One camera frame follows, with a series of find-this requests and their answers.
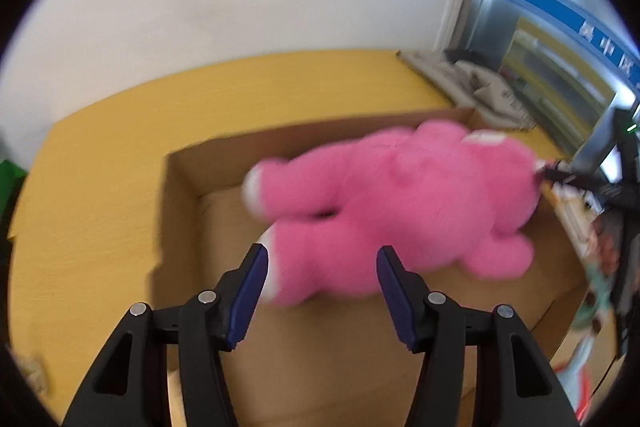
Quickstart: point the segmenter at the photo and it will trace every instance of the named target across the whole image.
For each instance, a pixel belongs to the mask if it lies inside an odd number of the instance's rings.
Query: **silver screw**
[[[446,302],[447,298],[444,295],[444,293],[431,292],[431,293],[429,293],[429,295],[427,295],[427,300],[431,304],[444,304]]]
[[[136,317],[142,315],[144,312],[146,312],[146,304],[144,302],[136,302],[129,308],[129,313]]]
[[[212,292],[211,290],[204,290],[204,292],[198,295],[198,301],[203,304],[209,304],[210,302],[216,300],[216,297],[217,295],[215,292]]]
[[[511,306],[507,306],[506,304],[501,304],[498,306],[498,315],[505,319],[510,319],[513,317],[513,308]]]

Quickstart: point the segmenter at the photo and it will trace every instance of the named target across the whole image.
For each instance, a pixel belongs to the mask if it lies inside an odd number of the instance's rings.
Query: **yellow table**
[[[393,52],[302,52],[173,74],[55,124],[12,223],[10,280],[12,343],[42,360],[50,411],[62,419],[123,313],[148,301],[166,154],[258,128],[449,105]],[[516,135],[542,158],[559,155],[538,129]]]

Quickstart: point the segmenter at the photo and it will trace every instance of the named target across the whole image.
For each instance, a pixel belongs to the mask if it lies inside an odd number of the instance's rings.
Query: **pink plush arm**
[[[340,210],[340,187],[355,143],[321,146],[291,161],[271,158],[258,163],[252,169],[257,177],[257,213],[275,220]]]

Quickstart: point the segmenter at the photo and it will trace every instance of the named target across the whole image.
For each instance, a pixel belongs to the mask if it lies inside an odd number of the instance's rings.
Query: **pink teddy bear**
[[[273,223],[258,240],[262,299],[374,293],[384,245],[412,271],[460,261],[483,279],[519,277],[533,260],[518,229],[538,204],[539,167],[517,140],[438,120],[262,160],[242,184],[247,208]]]

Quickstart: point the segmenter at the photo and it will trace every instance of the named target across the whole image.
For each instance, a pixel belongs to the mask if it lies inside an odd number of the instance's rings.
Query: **chinese character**
[[[585,21],[582,23],[582,26],[580,26],[580,31],[578,31],[578,33],[580,33],[581,37],[584,37],[589,42],[591,42],[591,39],[593,39],[594,29],[595,27],[593,26],[593,24],[589,24],[587,21]]]
[[[626,74],[626,76],[631,75],[631,68],[633,66],[634,66],[634,62],[625,54],[622,54],[622,58],[620,58],[620,63],[618,64],[618,67],[622,70],[623,73]]]
[[[609,55],[609,57],[613,55],[613,51],[616,49],[616,46],[611,42],[611,39],[607,39],[606,37],[603,37],[600,41],[600,47],[604,48],[603,53],[605,55]]]

